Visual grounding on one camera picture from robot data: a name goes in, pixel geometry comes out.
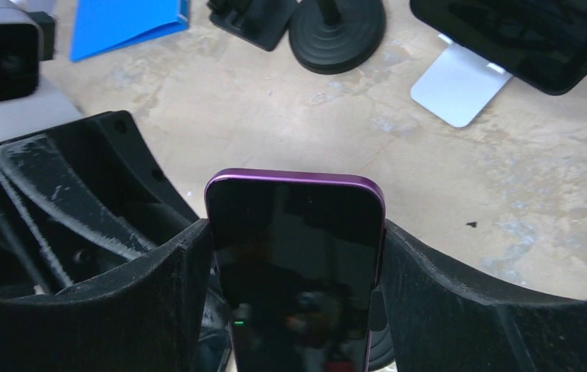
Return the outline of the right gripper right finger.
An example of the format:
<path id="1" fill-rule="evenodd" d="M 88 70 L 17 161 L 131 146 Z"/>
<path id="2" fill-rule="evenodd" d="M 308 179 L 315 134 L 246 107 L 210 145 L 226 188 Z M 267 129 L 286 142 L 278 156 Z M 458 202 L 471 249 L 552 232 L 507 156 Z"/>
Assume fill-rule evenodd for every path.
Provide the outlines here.
<path id="1" fill-rule="evenodd" d="M 487 275 L 385 226 L 380 285 L 400 371 L 587 371 L 587 300 Z"/>

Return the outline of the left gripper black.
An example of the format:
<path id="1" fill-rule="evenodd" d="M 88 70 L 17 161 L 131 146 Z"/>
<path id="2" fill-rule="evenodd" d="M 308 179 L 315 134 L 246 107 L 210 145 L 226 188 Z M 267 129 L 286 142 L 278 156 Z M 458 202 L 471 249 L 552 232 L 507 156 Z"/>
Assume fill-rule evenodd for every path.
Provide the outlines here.
<path id="1" fill-rule="evenodd" d="M 199 220 L 127 111 L 1 142 L 0 183 L 0 298 L 53 295 Z"/>

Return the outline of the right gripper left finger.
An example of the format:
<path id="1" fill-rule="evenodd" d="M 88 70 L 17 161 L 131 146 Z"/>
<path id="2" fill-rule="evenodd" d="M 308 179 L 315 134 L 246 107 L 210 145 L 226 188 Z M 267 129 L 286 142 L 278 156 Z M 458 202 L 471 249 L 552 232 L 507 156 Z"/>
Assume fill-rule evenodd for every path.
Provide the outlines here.
<path id="1" fill-rule="evenodd" d="M 56 295 L 0 299 L 0 371 L 192 371 L 212 264 L 201 219 Z"/>

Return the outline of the purple-cased phone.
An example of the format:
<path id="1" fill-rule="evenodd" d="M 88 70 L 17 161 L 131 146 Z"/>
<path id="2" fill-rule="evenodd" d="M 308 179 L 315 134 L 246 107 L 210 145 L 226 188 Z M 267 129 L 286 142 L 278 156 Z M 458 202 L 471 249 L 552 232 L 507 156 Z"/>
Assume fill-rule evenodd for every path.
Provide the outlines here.
<path id="1" fill-rule="evenodd" d="M 377 184 L 229 168 L 205 186 L 239 371 L 365 371 L 385 235 Z"/>

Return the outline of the black folding phone stand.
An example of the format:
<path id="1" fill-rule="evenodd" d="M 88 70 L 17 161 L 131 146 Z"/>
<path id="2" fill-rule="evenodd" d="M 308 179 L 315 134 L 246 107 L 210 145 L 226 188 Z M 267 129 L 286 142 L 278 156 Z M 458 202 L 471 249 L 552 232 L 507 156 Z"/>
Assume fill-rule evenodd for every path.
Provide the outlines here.
<path id="1" fill-rule="evenodd" d="M 273 51 L 298 7 L 296 0 L 210 0 L 209 20 L 267 52 Z"/>

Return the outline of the black round-base pole stand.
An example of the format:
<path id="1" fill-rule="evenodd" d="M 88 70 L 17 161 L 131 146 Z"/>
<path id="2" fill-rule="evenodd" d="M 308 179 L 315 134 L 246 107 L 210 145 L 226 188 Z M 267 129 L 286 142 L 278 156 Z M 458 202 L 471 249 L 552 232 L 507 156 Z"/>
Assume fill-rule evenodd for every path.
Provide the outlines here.
<path id="1" fill-rule="evenodd" d="M 302 1 L 290 21 L 295 59 L 317 74 L 341 74 L 363 64 L 386 30 L 381 0 Z"/>

